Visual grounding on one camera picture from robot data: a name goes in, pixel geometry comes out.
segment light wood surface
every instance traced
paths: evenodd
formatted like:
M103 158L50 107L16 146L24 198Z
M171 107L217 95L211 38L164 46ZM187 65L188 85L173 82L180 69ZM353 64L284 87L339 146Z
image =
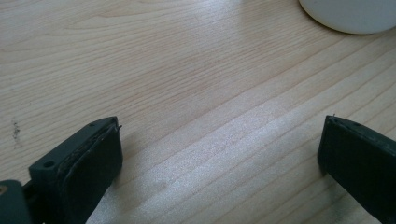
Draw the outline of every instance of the light wood surface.
M317 165L326 115L396 139L396 29L346 35L291 0L0 3L0 179L118 116L89 223L377 223Z

